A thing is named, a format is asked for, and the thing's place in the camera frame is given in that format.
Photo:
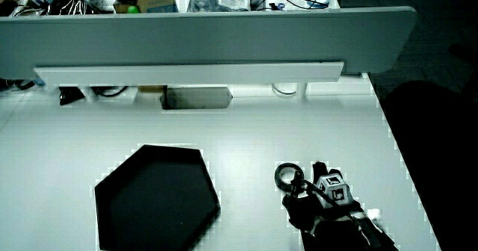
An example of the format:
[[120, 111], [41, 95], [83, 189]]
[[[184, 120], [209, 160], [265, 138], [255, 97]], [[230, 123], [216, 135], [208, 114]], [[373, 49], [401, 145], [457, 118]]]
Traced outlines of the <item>person's right hand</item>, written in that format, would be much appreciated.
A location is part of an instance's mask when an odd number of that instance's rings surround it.
[[285, 192], [282, 204], [290, 223], [309, 233], [321, 222], [348, 222], [361, 231], [363, 211], [353, 199], [341, 171], [329, 170], [321, 161], [315, 162], [312, 169], [310, 182], [297, 164], [283, 163], [276, 168], [274, 181]]

